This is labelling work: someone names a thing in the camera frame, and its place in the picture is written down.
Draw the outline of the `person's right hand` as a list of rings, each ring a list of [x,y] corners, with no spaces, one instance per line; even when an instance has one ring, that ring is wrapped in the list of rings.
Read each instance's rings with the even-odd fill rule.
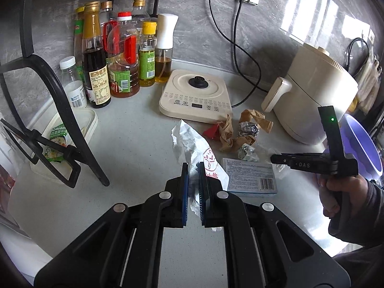
[[[325,178],[321,175],[318,178],[318,184],[324,189],[333,192],[343,192],[349,195],[350,217],[354,217],[365,204],[368,195],[368,182],[361,175],[347,178]]]

